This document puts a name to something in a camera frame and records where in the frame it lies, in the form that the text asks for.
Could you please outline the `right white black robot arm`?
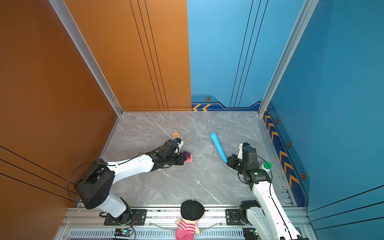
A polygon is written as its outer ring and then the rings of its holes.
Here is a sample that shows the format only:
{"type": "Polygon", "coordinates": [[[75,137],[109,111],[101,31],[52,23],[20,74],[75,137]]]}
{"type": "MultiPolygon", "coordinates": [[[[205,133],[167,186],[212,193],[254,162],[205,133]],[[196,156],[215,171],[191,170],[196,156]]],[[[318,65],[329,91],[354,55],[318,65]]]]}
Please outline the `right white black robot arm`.
{"type": "Polygon", "coordinates": [[[253,226],[262,240],[304,240],[277,199],[272,183],[272,164],[264,161],[260,165],[259,159],[262,158],[256,148],[248,143],[240,144],[239,154],[227,159],[227,166],[237,171],[240,181],[256,197],[240,203],[239,219],[253,226]]]}

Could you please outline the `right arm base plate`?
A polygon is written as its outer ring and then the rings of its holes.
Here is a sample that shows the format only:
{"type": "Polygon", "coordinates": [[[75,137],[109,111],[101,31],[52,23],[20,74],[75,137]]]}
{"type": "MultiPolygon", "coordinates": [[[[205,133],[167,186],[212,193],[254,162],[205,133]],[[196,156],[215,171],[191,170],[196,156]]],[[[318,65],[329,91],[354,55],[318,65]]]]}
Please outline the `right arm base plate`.
{"type": "Polygon", "coordinates": [[[228,226],[240,226],[244,225],[241,220],[241,214],[239,209],[226,209],[226,223],[228,226]]]}

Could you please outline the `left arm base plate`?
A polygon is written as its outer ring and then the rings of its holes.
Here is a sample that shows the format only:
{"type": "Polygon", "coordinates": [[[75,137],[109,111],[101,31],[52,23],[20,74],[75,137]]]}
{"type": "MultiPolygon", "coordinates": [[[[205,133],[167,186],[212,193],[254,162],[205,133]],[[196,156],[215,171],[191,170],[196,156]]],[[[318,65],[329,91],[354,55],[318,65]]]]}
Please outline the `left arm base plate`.
{"type": "Polygon", "coordinates": [[[146,209],[130,209],[123,212],[123,214],[117,218],[107,214],[105,218],[105,226],[143,226],[146,221],[147,210],[146,209]]]}

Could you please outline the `orange tape roll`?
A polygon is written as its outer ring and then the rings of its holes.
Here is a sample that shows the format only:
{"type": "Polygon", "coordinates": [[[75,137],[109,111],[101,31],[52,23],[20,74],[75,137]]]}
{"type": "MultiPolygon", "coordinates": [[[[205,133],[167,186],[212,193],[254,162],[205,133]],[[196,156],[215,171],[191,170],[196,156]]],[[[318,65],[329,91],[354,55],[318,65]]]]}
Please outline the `orange tape roll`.
{"type": "Polygon", "coordinates": [[[173,139],[176,139],[176,138],[180,138],[180,134],[179,133],[173,133],[173,139]]]}

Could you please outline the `left green circuit board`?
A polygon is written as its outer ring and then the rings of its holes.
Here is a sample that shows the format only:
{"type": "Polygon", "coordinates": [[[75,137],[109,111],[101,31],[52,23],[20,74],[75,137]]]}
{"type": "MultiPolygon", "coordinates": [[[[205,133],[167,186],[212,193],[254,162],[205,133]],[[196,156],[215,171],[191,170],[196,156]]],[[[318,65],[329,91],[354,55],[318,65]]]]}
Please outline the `left green circuit board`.
{"type": "Polygon", "coordinates": [[[114,238],[118,240],[135,240],[136,233],[132,228],[115,229],[114,238]]]}

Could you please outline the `doll with black hat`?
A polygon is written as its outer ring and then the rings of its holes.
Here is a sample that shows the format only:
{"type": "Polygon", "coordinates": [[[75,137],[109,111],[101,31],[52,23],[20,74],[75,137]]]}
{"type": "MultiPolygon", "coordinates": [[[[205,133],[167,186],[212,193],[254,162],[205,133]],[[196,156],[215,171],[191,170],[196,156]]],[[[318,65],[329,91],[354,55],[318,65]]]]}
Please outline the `doll with black hat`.
{"type": "Polygon", "coordinates": [[[181,218],[177,225],[175,237],[177,240],[193,240],[200,234],[198,222],[205,216],[204,206],[195,200],[187,200],[181,204],[181,218]]]}

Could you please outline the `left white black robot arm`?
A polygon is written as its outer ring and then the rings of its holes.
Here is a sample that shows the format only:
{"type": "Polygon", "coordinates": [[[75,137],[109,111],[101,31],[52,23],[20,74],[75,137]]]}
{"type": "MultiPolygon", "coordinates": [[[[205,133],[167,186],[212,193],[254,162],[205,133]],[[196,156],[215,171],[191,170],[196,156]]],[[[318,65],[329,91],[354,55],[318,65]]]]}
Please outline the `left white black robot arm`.
{"type": "Polygon", "coordinates": [[[100,209],[106,218],[119,225],[133,223],[134,213],[128,203],[111,193],[111,187],[120,180],[137,174],[150,173],[172,166],[190,163],[193,155],[183,152],[184,142],[180,138],[166,141],[162,146],[118,162],[98,159],[90,163],[74,188],[86,209],[100,209]]]}

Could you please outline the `white bottle green cap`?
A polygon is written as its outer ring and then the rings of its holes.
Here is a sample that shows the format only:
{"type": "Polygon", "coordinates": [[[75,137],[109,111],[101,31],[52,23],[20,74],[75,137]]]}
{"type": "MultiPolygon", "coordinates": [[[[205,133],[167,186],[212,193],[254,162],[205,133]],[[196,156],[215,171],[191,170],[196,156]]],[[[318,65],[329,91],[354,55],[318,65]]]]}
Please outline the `white bottle green cap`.
{"type": "Polygon", "coordinates": [[[271,167],[272,167],[272,164],[270,162],[264,162],[261,165],[261,169],[265,170],[266,172],[270,172],[271,171],[271,167]]]}

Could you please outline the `blue toy microphone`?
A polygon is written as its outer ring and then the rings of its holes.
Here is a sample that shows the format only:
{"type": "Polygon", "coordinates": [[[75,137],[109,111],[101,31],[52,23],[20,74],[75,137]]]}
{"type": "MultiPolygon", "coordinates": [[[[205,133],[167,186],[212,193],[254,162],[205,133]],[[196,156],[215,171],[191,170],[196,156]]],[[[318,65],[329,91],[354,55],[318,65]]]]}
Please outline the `blue toy microphone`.
{"type": "Polygon", "coordinates": [[[216,149],[217,149],[217,151],[218,151],[218,153],[219,153],[219,155],[220,155],[222,161],[223,161],[225,164],[227,164],[228,159],[227,159],[227,156],[226,156],[226,154],[225,154],[225,152],[224,152],[224,150],[223,150],[223,148],[222,148],[222,146],[221,146],[221,143],[220,143],[220,141],[219,141],[219,139],[218,139],[218,135],[217,135],[215,132],[211,132],[211,133],[210,133],[210,138],[211,138],[211,140],[213,141],[213,143],[215,144],[216,149]]]}

